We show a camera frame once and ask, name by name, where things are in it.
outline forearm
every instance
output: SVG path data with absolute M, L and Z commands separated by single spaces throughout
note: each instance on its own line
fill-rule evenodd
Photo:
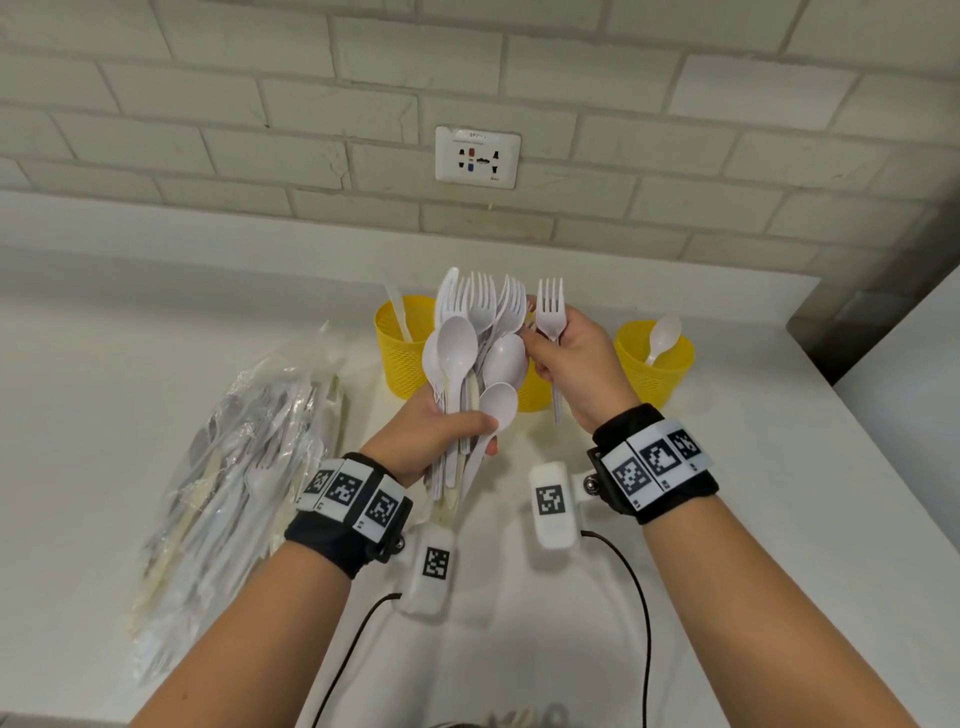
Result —
M 916 726 L 719 497 L 695 498 L 643 530 L 734 728 Z
M 131 728 L 293 726 L 350 590 L 314 551 L 284 544 L 183 658 Z

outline yellow plastic cup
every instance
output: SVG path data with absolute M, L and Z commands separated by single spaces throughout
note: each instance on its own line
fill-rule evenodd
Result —
M 550 382 L 541 379 L 534 367 L 533 360 L 527 369 L 527 377 L 516 391 L 517 409 L 520 412 L 540 412 L 550 406 L 553 390 Z
M 389 301 L 381 305 L 373 317 L 387 386 L 402 400 L 409 400 L 426 383 L 423 344 L 433 330 L 433 304 L 434 300 L 429 296 L 403 297 L 407 328 L 413 341 L 403 340 L 400 323 Z
M 613 347 L 640 400 L 650 402 L 655 407 L 663 407 L 693 366 L 696 350 L 688 338 L 681 336 L 677 346 L 657 357 L 656 366 L 647 366 L 650 331 L 655 323 L 656 321 L 627 322 L 616 333 Z

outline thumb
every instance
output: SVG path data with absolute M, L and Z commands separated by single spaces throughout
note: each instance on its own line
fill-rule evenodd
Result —
M 497 428 L 495 418 L 475 409 L 469 412 L 457 412 L 453 415 L 444 415 L 440 419 L 440 424 L 442 434 L 447 442 L 465 437 L 489 435 L 492 432 L 496 432 Z
M 522 327 L 517 334 L 523 339 L 523 346 L 526 347 L 527 353 L 538 364 L 549 369 L 550 365 L 557 360 L 560 347 L 545 336 L 540 336 L 532 328 L 527 327 Z

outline black wrist strap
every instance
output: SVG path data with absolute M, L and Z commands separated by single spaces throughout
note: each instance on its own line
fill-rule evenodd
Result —
M 600 497 L 615 511 L 649 523 L 696 497 L 716 494 L 712 460 L 676 420 L 652 404 L 617 415 L 593 433 L 588 452 Z
M 312 548 L 351 579 L 402 548 L 401 531 L 413 508 L 403 487 L 359 452 L 325 460 L 297 498 L 287 541 Z

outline electrical outlet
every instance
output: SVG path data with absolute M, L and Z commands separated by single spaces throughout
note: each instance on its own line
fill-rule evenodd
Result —
M 518 134 L 437 127 L 435 150 L 435 173 L 440 182 L 507 189 L 516 186 Z

